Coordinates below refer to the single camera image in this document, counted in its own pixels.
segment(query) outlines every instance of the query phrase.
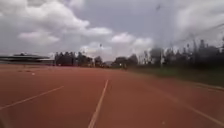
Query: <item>white lane line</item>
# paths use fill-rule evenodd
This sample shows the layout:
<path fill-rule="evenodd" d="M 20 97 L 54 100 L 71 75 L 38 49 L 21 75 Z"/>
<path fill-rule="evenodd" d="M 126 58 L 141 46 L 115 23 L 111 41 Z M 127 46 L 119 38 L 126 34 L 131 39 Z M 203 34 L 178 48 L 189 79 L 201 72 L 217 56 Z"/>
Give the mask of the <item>white lane line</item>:
<path fill-rule="evenodd" d="M 211 117 L 211 116 L 201 112 L 200 110 L 195 109 L 194 107 L 188 105 L 187 103 L 184 103 L 184 102 L 180 101 L 178 98 L 175 98 L 175 97 L 173 97 L 173 96 L 171 96 L 171 95 L 169 95 L 169 94 L 167 94 L 167 93 L 165 93 L 165 92 L 163 92 L 163 91 L 161 91 L 159 89 L 156 89 L 154 87 L 150 87 L 150 88 L 152 90 L 154 90 L 155 92 L 157 92 L 157 93 L 159 93 L 161 95 L 164 95 L 167 99 L 169 99 L 169 100 L 171 100 L 171 101 L 181 105 L 182 107 L 184 107 L 184 108 L 186 108 L 188 110 L 191 110 L 194 113 L 197 113 L 197 114 L 201 115 L 202 117 L 204 117 L 204 118 L 206 118 L 206 119 L 208 119 L 208 120 L 210 120 L 210 121 L 212 121 L 212 122 L 214 122 L 214 123 L 224 127 L 224 123 L 223 122 L 221 122 L 221 121 L 219 121 L 219 120 L 217 120 L 217 119 L 215 119 L 215 118 L 213 118 L 213 117 Z"/>
<path fill-rule="evenodd" d="M 95 126 L 95 123 L 96 123 L 97 118 L 98 118 L 99 113 L 100 113 L 100 109 L 101 109 L 101 106 L 102 106 L 102 103 L 103 103 L 104 96 L 106 94 L 108 82 L 109 82 L 109 80 L 107 80 L 106 83 L 105 83 L 105 86 L 104 86 L 103 92 L 101 94 L 100 100 L 99 100 L 99 102 L 97 104 L 96 110 L 95 110 L 95 112 L 94 112 L 94 114 L 93 114 L 93 116 L 91 118 L 91 121 L 89 123 L 88 128 L 94 128 L 94 126 Z"/>
<path fill-rule="evenodd" d="M 61 87 L 52 89 L 52 90 L 47 91 L 47 92 L 43 92 L 43 93 L 41 93 L 41 94 L 38 94 L 38 95 L 35 95 L 35 96 L 32 96 L 32 97 L 26 98 L 26 99 L 24 99 L 24 100 L 20 100 L 20 101 L 14 102 L 14 103 L 12 103 L 12 104 L 5 105 L 5 106 L 3 106 L 3 107 L 0 107 L 0 111 L 3 110 L 3 109 L 7 109 L 7 108 L 10 108 L 10 107 L 13 107 L 13 106 L 22 104 L 22 103 L 24 103 L 24 102 L 27 102 L 27 101 L 30 101 L 30 100 L 33 100 L 33 99 L 36 99 L 36 98 L 39 98 L 39 97 L 41 97 L 41 96 L 44 96 L 44 95 L 47 95 L 47 94 L 49 94 L 49 93 L 55 92 L 55 91 L 60 90 L 60 89 L 62 89 L 62 88 L 64 88 L 64 86 L 61 86 Z"/>

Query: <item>grass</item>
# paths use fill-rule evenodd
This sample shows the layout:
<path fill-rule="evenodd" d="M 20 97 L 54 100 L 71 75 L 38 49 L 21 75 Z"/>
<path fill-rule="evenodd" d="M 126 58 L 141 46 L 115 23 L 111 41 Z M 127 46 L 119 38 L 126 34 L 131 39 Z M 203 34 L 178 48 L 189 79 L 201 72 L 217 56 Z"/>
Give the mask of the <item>grass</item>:
<path fill-rule="evenodd" d="M 224 87 L 224 68 L 196 70 L 191 68 L 139 68 L 134 71 L 159 77 L 175 77 L 183 80 Z"/>

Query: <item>tree line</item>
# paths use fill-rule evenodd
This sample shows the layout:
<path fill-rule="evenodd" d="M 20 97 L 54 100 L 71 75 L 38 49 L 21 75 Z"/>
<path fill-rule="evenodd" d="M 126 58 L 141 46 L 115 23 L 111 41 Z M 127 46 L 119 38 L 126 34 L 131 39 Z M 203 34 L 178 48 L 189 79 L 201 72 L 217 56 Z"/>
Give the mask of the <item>tree line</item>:
<path fill-rule="evenodd" d="M 215 68 L 224 65 L 224 43 L 222 47 L 215 47 L 200 40 L 199 45 L 193 43 L 193 49 L 187 44 L 182 50 L 173 48 L 153 48 L 145 51 L 140 62 L 145 66 Z"/>
<path fill-rule="evenodd" d="M 55 66 L 82 66 L 82 67 L 100 67 L 102 65 L 100 56 L 91 58 L 81 52 L 56 53 L 54 58 Z"/>

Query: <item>red running track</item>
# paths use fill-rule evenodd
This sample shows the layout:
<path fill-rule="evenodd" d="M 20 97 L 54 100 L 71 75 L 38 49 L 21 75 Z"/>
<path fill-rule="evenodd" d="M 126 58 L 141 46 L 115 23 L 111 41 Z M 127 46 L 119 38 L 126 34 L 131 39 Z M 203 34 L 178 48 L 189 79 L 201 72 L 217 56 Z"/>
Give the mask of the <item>red running track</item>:
<path fill-rule="evenodd" d="M 224 92 L 192 85 L 116 70 L 0 67 L 0 128 L 223 128 Z"/>

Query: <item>cloud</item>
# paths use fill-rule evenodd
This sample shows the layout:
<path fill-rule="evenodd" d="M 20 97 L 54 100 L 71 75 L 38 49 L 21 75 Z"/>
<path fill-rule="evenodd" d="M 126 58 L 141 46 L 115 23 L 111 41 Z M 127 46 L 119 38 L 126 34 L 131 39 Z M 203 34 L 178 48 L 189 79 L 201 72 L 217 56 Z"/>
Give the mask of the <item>cloud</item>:
<path fill-rule="evenodd" d="M 44 30 L 38 30 L 30 33 L 21 33 L 18 37 L 37 45 L 49 45 L 60 40 L 59 38 L 50 35 L 49 32 Z"/>
<path fill-rule="evenodd" d="M 112 30 L 103 27 L 81 29 L 80 33 L 86 36 L 107 36 L 113 33 Z"/>
<path fill-rule="evenodd" d="M 224 21 L 223 0 L 178 1 L 177 5 L 177 37 L 200 33 Z"/>
<path fill-rule="evenodd" d="M 111 60 L 146 50 L 153 43 L 150 37 L 91 24 L 79 18 L 71 6 L 83 8 L 85 1 L 0 0 L 1 50 L 41 54 L 84 50 L 93 57 L 101 55 Z"/>
<path fill-rule="evenodd" d="M 85 0 L 68 0 L 69 6 L 72 8 L 82 9 L 85 5 Z"/>
<path fill-rule="evenodd" d="M 115 35 L 112 39 L 112 43 L 130 43 L 135 39 L 134 36 L 128 33 L 121 33 L 119 35 Z"/>

